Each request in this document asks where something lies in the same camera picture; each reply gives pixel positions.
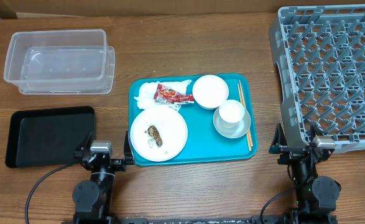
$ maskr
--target saucer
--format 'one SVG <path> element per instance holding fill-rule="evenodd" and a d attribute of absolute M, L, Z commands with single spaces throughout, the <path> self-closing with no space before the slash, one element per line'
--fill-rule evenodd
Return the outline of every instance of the saucer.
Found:
<path fill-rule="evenodd" d="M 217 132 L 222 136 L 227 138 L 240 138 L 250 130 L 251 117 L 249 112 L 244 109 L 243 119 L 232 128 L 225 128 L 221 125 L 221 116 L 219 115 L 219 108 L 217 108 L 213 116 L 213 123 Z"/>

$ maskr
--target white translucent container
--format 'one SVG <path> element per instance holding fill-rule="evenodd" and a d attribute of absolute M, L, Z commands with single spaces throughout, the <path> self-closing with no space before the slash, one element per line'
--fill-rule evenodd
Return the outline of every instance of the white translucent container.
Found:
<path fill-rule="evenodd" d="M 107 94 L 116 59 L 103 30 L 17 32 L 4 80 L 27 95 Z"/>

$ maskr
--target white cup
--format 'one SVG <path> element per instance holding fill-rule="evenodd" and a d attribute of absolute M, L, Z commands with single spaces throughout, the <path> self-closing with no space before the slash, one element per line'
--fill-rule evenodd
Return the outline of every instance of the white cup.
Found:
<path fill-rule="evenodd" d="M 233 128 L 244 117 L 244 107 L 236 100 L 226 100 L 219 107 L 219 116 L 221 117 L 221 125 L 224 128 Z"/>

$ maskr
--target crumpled napkin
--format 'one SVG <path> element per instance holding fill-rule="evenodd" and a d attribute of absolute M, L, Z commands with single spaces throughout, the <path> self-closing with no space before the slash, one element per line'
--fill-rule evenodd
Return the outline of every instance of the crumpled napkin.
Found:
<path fill-rule="evenodd" d="M 134 96 L 134 99 L 137 101 L 137 105 L 139 109 L 147 109 L 159 103 L 156 103 L 153 99 L 157 85 L 160 83 L 162 85 L 168 86 L 171 89 L 185 95 L 187 94 L 187 87 L 192 82 L 192 80 L 185 80 L 182 82 L 151 82 L 151 83 L 144 83 L 139 88 L 139 95 Z M 181 108 L 181 105 L 178 104 L 166 104 L 170 108 L 178 111 Z"/>

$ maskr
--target red wrapper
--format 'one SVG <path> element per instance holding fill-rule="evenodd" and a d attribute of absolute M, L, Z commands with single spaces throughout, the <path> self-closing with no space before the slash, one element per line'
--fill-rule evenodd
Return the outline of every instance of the red wrapper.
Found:
<path fill-rule="evenodd" d="M 195 102 L 193 95 L 183 95 L 162 84 L 157 85 L 153 99 L 159 103 L 187 104 Z"/>

